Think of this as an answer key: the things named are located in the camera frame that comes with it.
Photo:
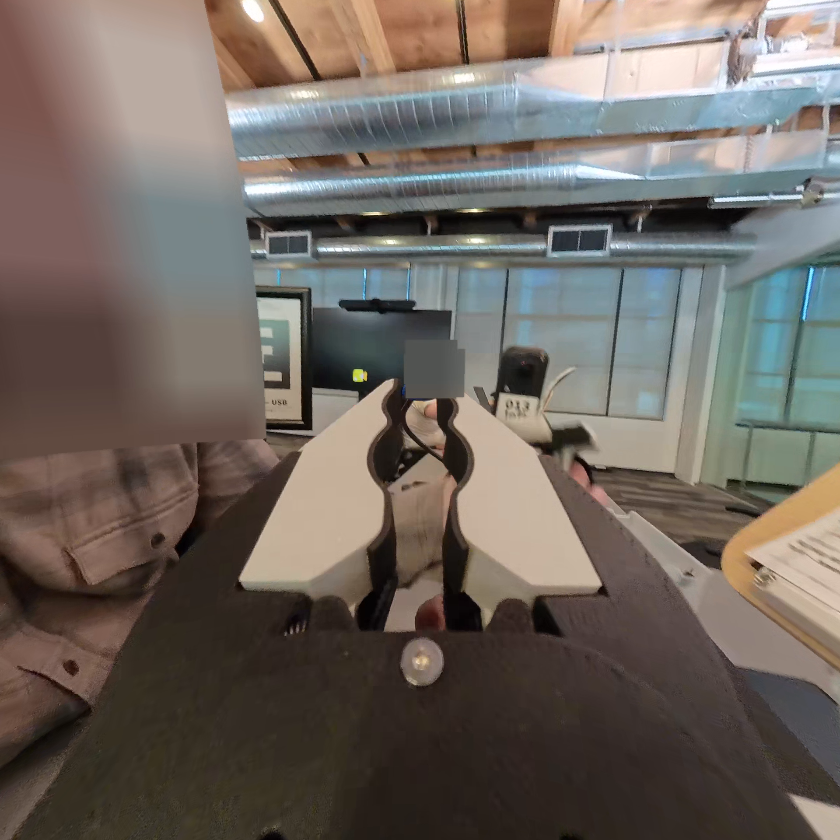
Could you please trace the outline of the instruction sheet on stand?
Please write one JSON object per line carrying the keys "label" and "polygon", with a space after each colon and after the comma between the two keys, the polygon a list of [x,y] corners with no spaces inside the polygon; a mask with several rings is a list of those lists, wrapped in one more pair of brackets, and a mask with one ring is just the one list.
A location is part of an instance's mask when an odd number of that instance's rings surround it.
{"label": "instruction sheet on stand", "polygon": [[837,508],[838,502],[836,465],[740,530],[721,555],[721,570],[730,586],[835,671],[839,670],[838,612],[779,577],[759,582],[771,574],[758,571],[749,551],[813,524]]}

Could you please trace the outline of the white desk lamp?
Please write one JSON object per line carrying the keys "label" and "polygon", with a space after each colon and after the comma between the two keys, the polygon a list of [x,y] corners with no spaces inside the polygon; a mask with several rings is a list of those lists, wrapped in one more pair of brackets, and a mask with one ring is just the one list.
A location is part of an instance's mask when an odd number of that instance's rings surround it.
{"label": "white desk lamp", "polygon": [[[577,370],[577,365],[570,365],[563,369],[560,373],[556,374],[550,382],[546,384],[540,398],[540,411],[547,420],[550,420],[550,418],[555,415],[577,415],[580,413],[579,409],[574,404],[576,400],[575,394],[572,394],[572,397],[569,397],[564,391],[564,389],[566,391],[569,390],[569,379],[575,375]],[[555,405],[555,397],[558,392],[563,393],[561,394],[560,404]]]}

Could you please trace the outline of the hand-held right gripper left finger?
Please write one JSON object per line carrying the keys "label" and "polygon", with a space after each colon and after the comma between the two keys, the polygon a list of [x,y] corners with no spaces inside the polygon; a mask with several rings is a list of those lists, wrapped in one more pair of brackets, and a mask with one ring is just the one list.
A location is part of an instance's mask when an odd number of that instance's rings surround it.
{"label": "hand-held right gripper left finger", "polygon": [[297,453],[240,573],[250,592],[340,598],[382,631],[397,588],[389,486],[403,453],[403,387],[375,388]]}

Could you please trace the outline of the printed tag board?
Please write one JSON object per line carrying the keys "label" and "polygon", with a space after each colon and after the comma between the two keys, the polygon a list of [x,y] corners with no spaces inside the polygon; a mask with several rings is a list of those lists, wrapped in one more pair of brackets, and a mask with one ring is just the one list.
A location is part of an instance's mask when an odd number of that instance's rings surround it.
{"label": "printed tag board", "polygon": [[305,287],[257,286],[266,430],[312,430],[312,300]]}

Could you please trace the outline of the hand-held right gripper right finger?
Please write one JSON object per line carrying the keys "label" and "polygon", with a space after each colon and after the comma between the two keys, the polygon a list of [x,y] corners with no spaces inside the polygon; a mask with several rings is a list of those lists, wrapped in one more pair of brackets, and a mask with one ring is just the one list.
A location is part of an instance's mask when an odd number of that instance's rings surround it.
{"label": "hand-held right gripper right finger", "polygon": [[437,401],[455,480],[443,538],[447,629],[479,631],[504,601],[602,588],[538,450],[476,401]]}

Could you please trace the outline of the person's left hand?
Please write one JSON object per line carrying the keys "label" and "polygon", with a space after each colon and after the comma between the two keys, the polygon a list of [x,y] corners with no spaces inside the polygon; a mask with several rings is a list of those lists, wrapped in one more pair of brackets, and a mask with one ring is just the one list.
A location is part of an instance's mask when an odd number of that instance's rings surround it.
{"label": "person's left hand", "polygon": [[599,501],[604,508],[613,510],[613,501],[607,495],[604,488],[596,481],[595,473],[592,467],[588,465],[582,458],[575,457],[570,463],[569,475],[572,477],[588,494]]}

